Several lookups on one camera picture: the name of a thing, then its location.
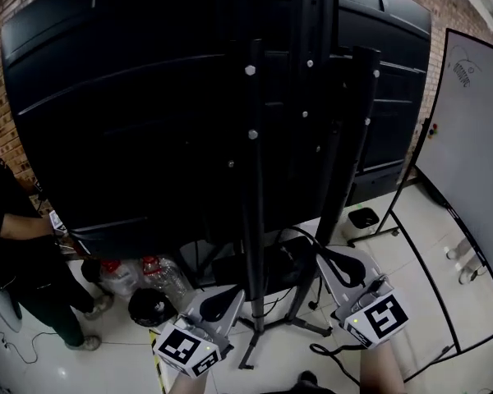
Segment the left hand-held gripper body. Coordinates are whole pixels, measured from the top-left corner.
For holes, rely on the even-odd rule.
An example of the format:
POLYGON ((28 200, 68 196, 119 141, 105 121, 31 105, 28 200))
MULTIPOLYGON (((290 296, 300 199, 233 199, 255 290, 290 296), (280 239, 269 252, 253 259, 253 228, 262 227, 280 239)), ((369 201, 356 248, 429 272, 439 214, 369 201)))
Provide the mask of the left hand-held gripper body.
POLYGON ((167 323, 152 346, 168 366, 190 378, 198 378, 234 349, 222 326, 196 322, 181 316, 167 323))

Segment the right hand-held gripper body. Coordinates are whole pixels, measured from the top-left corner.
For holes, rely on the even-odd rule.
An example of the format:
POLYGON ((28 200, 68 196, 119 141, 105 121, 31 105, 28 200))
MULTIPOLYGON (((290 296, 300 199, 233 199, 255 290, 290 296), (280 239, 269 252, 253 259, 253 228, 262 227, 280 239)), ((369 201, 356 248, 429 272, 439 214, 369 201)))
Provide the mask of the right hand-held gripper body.
POLYGON ((388 341, 408 322, 403 296, 384 274, 359 289, 331 316, 366 349, 388 341))

